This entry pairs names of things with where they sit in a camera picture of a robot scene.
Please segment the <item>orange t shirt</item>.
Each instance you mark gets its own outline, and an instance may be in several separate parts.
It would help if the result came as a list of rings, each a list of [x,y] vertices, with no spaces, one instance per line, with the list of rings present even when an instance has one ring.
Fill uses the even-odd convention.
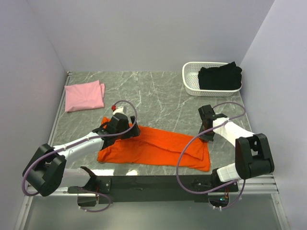
[[[135,163],[158,166],[176,166],[178,158],[192,136],[140,126],[138,137],[118,139],[98,152],[98,162]],[[194,140],[184,152],[180,167],[203,172],[210,169],[208,145],[200,139]]]

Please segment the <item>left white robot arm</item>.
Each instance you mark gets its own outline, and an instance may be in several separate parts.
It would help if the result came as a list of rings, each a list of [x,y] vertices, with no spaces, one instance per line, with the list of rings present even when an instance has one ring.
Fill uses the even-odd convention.
[[[80,139],[54,147],[43,144],[23,172],[22,190],[25,195],[31,196],[25,187],[29,183],[41,196],[71,186],[79,186],[89,193],[95,189],[96,175],[86,167],[67,169],[66,164],[91,152],[104,150],[118,139],[133,138],[139,134],[137,116],[115,113],[110,121]]]

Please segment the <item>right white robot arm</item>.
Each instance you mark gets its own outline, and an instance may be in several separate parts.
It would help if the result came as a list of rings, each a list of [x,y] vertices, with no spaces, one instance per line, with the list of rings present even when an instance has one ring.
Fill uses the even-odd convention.
[[[235,162],[213,170],[210,180],[212,189],[222,191],[229,181],[246,180],[274,171],[271,148],[264,134],[254,134],[241,128],[226,115],[215,113],[211,105],[200,107],[198,112],[201,141],[213,141],[214,135],[218,134],[235,147]]]

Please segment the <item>folded pink t shirt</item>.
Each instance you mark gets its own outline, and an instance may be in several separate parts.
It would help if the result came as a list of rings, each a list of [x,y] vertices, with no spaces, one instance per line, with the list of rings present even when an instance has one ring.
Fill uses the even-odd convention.
[[[65,86],[65,112],[105,107],[105,84],[99,80]]]

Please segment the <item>black t shirt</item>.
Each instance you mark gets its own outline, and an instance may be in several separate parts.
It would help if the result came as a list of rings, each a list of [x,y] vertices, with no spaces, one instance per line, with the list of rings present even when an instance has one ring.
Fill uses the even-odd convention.
[[[242,86],[242,68],[235,62],[220,67],[202,67],[198,73],[201,90],[232,91]]]

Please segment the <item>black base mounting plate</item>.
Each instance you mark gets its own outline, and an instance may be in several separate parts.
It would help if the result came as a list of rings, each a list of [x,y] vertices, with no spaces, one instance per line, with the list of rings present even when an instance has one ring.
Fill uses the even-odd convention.
[[[212,181],[210,175],[180,175],[180,181],[184,186],[192,191],[202,192],[215,188],[222,183]],[[150,201],[194,201],[208,202],[208,195],[195,195],[185,191],[177,182],[175,175],[145,175],[145,176],[97,176],[95,184],[84,189],[91,192],[99,192],[109,196],[113,202],[150,202]],[[238,185],[235,182],[219,188],[219,193],[238,192]],[[78,197],[80,206],[95,206],[95,201],[99,204],[107,204],[108,200],[99,196],[88,198]]]

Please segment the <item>white perforated plastic basket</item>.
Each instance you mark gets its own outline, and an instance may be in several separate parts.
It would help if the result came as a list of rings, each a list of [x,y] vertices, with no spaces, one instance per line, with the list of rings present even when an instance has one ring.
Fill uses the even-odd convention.
[[[182,67],[183,85],[192,96],[229,97],[242,88],[242,71],[235,62],[188,62]]]

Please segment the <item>aluminium frame rail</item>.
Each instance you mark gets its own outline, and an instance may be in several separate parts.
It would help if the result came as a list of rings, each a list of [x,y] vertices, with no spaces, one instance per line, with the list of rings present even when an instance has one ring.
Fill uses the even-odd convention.
[[[52,129],[51,129],[48,141],[47,141],[48,144],[53,143],[55,129],[56,129],[56,126],[57,126],[58,121],[59,121],[59,115],[60,115],[60,112],[61,112],[62,105],[64,104],[64,97],[65,97],[65,89],[63,89],[63,92],[62,92],[62,95],[61,95],[61,98],[60,98],[56,117],[55,117]],[[32,204],[32,201],[33,201],[33,198],[34,198],[34,196],[26,196],[26,195],[24,196],[24,200],[23,200],[23,203],[22,203],[16,224],[13,228],[14,230],[23,230],[24,229],[25,224],[26,224],[26,220],[28,218],[28,214],[29,214],[29,211],[30,211],[30,207],[31,207],[31,204]]]

